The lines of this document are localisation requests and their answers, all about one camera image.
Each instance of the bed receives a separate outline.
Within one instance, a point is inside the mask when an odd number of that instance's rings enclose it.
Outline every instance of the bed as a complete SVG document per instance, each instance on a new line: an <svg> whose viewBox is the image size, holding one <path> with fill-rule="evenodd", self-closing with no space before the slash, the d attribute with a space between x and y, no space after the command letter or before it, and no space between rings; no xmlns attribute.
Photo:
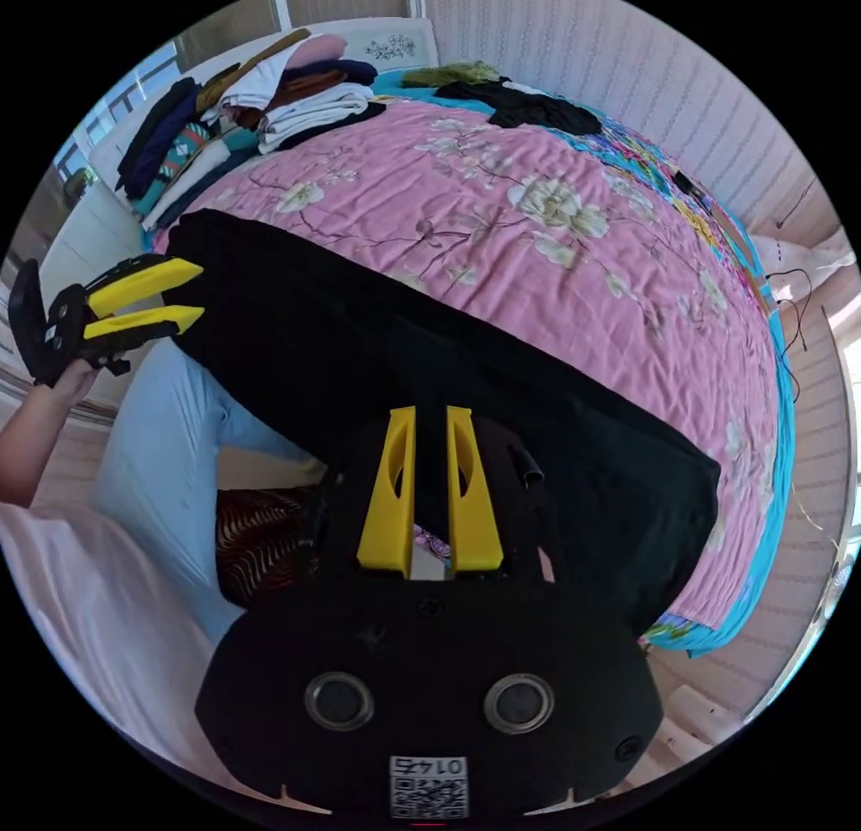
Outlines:
<svg viewBox="0 0 861 831"><path fill-rule="evenodd" d="M385 113L255 157L186 212L208 207L287 229L480 317L718 460L714 532L644 641L691 655L729 642L769 573L794 451L785 341L743 226L726 209L718 223L676 187L671 159L599 111L601 135L572 137L492 126L480 102L404 89L404 70L438 64L426 20L311 29L344 36L346 57L374 63ZM205 80L270 41L192 75ZM92 154L111 187L145 110Z"/></svg>

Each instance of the white headboard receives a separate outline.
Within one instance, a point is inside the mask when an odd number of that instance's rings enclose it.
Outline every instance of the white headboard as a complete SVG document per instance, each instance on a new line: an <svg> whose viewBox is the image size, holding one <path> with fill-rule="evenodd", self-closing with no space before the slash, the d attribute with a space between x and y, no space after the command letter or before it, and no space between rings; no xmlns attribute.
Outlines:
<svg viewBox="0 0 861 831"><path fill-rule="evenodd" d="M312 33L334 33L343 37L347 41L345 59L372 63L380 72L439 65L433 28L426 18L355 18L306 26ZM230 51L195 66L182 77L190 76L197 82L206 82L234 63L245 63L287 32L281 31L231 48ZM137 134L150 108L169 89L170 87L165 87L162 93L152 96L140 108L136 108L121 123L114 126L90 153L90 167L111 192L117 185L117 166L128 145ZM122 192L114 194L124 206L129 207Z"/></svg>

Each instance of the pink floral bedspread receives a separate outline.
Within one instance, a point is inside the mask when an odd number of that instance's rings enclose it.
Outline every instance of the pink floral bedspread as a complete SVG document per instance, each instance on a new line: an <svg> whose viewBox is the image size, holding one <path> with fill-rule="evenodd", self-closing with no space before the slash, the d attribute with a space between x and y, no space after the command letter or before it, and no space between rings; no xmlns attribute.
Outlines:
<svg viewBox="0 0 861 831"><path fill-rule="evenodd" d="M771 501L778 393L766 318L689 206L541 127L391 100L379 117L246 163L188 211L203 207L487 320L718 460L717 524L670 612L721 625Z"/></svg>

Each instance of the qr code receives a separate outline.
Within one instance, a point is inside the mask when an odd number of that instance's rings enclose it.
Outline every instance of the qr code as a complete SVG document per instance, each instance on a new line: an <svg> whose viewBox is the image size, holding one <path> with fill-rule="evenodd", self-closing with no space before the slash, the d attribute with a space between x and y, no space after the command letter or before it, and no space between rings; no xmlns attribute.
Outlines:
<svg viewBox="0 0 861 831"><path fill-rule="evenodd" d="M410 819L466 818L464 777L393 777L392 816Z"/></svg>

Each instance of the light blue jeans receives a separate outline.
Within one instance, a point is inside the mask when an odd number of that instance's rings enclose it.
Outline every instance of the light blue jeans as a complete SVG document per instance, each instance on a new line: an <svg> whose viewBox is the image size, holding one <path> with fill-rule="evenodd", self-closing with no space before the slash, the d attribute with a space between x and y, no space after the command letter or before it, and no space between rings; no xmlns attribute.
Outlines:
<svg viewBox="0 0 861 831"><path fill-rule="evenodd" d="M222 598L215 571L222 446L309 459L165 339L144 358L120 405L93 495L96 510L146 552L215 643L243 612Z"/></svg>

